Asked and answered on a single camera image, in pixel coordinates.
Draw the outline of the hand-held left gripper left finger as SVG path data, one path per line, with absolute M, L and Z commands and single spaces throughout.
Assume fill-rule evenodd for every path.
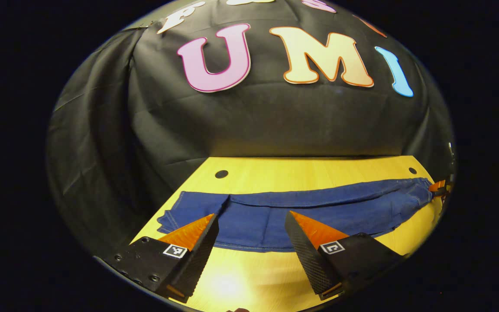
M 216 214 L 163 237 L 141 237 L 103 257 L 123 278 L 166 299 L 186 303 L 193 295 L 219 233 Z

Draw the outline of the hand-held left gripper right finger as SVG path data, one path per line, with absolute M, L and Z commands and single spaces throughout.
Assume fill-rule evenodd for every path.
M 366 233 L 347 235 L 295 211 L 287 213 L 285 231 L 321 300 L 350 296 L 407 258 Z

